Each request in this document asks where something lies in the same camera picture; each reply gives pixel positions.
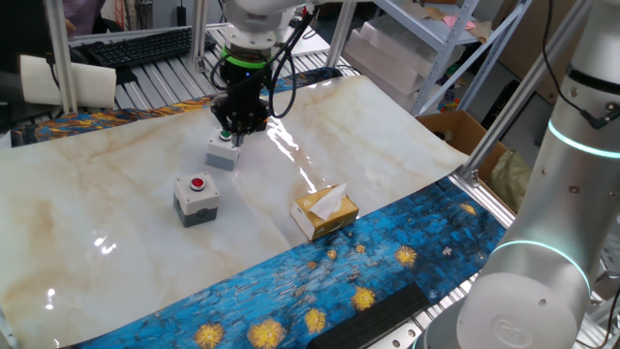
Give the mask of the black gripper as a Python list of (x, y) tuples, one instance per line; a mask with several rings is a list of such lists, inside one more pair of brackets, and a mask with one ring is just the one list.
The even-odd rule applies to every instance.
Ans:
[[(216, 96), (210, 110), (222, 129), (231, 135), (232, 144), (241, 146), (247, 135), (262, 131), (265, 127), (267, 102), (260, 93), (265, 85), (267, 67), (247, 68), (225, 62), (220, 73), (226, 83), (227, 94)], [(237, 98), (237, 121), (229, 96)]]

